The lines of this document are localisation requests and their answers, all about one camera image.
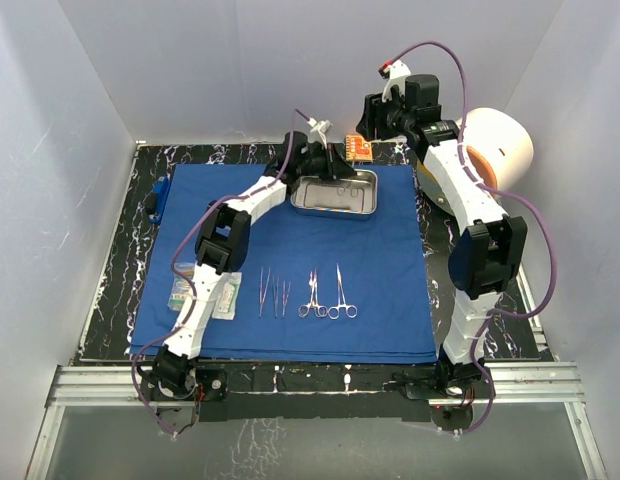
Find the metal instrument tray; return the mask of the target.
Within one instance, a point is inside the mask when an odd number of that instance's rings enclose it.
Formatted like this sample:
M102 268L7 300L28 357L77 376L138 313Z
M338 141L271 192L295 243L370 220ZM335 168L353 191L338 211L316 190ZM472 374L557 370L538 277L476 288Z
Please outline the metal instrument tray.
M301 177L290 203L300 214L367 220L376 211L377 192L377 174L356 169L353 177L340 180Z

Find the blue surgical drape cloth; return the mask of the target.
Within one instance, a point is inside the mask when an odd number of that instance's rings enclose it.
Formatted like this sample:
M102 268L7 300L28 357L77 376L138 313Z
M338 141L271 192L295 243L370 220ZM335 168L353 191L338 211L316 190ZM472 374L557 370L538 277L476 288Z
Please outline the blue surgical drape cloth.
M131 339L154 353L177 318L170 263L194 258L191 229L205 208L253 185L259 165L178 166ZM377 207L366 220L310 216L290 204L252 227L231 320L211 320L205 357L327 363L436 360L413 171L378 166Z

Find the steel hemostat clamp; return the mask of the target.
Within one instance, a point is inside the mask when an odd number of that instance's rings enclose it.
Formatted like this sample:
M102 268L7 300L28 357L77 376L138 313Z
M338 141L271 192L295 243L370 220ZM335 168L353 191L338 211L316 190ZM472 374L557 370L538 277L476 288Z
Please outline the steel hemostat clamp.
M306 318L311 312L313 312L317 318L327 317L328 308L325 305L321 305L318 300L318 275L316 269L310 272L308 285L310 287L310 298L306 304L299 306L299 317Z

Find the steel surgical scissors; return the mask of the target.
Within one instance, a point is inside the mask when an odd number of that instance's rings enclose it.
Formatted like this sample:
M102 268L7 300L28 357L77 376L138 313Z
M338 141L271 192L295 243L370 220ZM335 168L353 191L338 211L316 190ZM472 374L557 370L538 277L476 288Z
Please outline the steel surgical scissors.
M337 301L336 304L328 308L328 317L331 320L337 320L344 313L348 318L355 318L358 314L358 308L354 304L350 304L346 300L343 278L339 265L336 265L337 280Z

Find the white suture packet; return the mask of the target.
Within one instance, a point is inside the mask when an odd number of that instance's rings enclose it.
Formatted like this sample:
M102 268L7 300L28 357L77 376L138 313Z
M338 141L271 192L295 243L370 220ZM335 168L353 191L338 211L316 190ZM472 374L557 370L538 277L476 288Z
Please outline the white suture packet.
M231 321L235 318L236 303L241 281L241 272L233 272L229 274L217 297L212 313L213 319Z

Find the green packaged surgical supplies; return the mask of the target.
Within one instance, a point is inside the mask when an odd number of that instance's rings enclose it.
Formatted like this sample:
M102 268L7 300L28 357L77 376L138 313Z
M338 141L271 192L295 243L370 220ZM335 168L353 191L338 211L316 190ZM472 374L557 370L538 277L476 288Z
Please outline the green packaged surgical supplies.
M194 263L178 262L167 306L171 311L179 312L185 300L191 295L190 282L194 276Z

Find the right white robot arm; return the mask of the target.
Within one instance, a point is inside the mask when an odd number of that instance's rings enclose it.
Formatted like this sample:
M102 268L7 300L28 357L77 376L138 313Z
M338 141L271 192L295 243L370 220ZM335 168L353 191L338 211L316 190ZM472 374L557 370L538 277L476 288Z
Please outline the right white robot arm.
M456 397L482 376L480 349L487 323L518 273L527 224L509 216L481 188L471 162L463 157L459 127L441 112L436 76L401 74L389 78L382 92L365 97L356 130L367 141L405 137L456 219L460 237L448 258L454 309L435 370L437 388Z

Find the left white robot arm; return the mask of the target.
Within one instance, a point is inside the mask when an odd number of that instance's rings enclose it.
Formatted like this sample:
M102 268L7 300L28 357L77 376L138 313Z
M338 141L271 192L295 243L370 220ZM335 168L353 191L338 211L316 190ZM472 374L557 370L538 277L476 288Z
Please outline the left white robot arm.
M194 360L200 354L204 331L230 275L241 268L247 257L252 225L281 205L302 177L337 181L355 176L354 167L336 153L332 144L302 145L305 136L295 131L286 138L284 158L268 164L243 193L210 203L177 248L175 254L179 255L191 238L196 239L194 273L184 278L189 296L170 333L161 341L146 376L146 382L166 396L184 399L194 392Z

